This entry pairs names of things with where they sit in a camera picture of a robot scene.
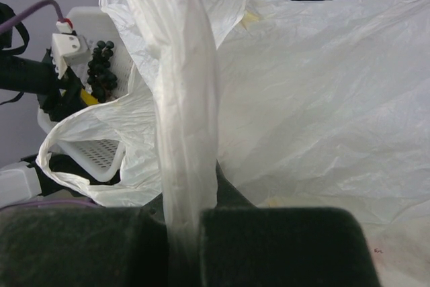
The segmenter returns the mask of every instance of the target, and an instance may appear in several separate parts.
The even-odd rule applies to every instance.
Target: black tube
[[[55,83],[55,70],[50,64],[0,56],[0,89],[47,95]]]

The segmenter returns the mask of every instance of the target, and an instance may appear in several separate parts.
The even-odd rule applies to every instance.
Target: yellow object
[[[84,89],[81,90],[81,99],[85,102],[87,106],[94,106],[95,104],[99,104],[97,99],[95,99],[91,94],[86,92]]]

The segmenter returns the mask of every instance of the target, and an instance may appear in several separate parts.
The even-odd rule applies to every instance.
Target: white plastic basket
[[[121,97],[127,94],[128,77],[134,63],[109,15],[98,7],[75,7],[67,17],[73,22],[76,32],[87,39],[91,49],[99,40],[111,40],[115,43],[114,56],[110,59],[110,69],[118,78],[118,87],[113,91],[113,95]],[[85,84],[87,65],[77,65],[72,68]],[[50,132],[56,124],[51,122],[49,116],[42,110],[38,111],[38,123],[46,133]],[[113,178],[124,157],[124,146],[115,140],[61,141],[58,145],[100,182]]]

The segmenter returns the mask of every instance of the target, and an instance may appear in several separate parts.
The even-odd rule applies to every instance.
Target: purple cable
[[[34,201],[34,202],[24,202],[21,204],[14,204],[5,206],[4,208],[0,208],[0,211],[7,210],[9,208],[19,208],[19,207],[27,207],[27,206],[49,206],[49,205],[55,205],[55,204],[78,204],[81,206],[88,206],[90,208],[98,208],[99,206],[97,204],[94,204],[89,201],[84,200],[74,200],[74,199],[68,199],[68,200],[49,200],[49,201]]]
[[[64,16],[62,15],[60,6],[55,0],[42,0],[38,3],[35,3],[34,5],[28,7],[26,10],[24,10],[22,13],[17,14],[16,16],[12,17],[11,19],[7,20],[6,22],[2,23],[0,25],[0,35],[2,33],[7,32],[8,30],[12,29],[15,25],[18,25],[20,22],[25,20],[28,16],[32,15],[39,9],[47,6],[47,5],[53,5],[56,11],[56,15],[58,16],[58,20],[60,22],[63,22],[65,20]]]

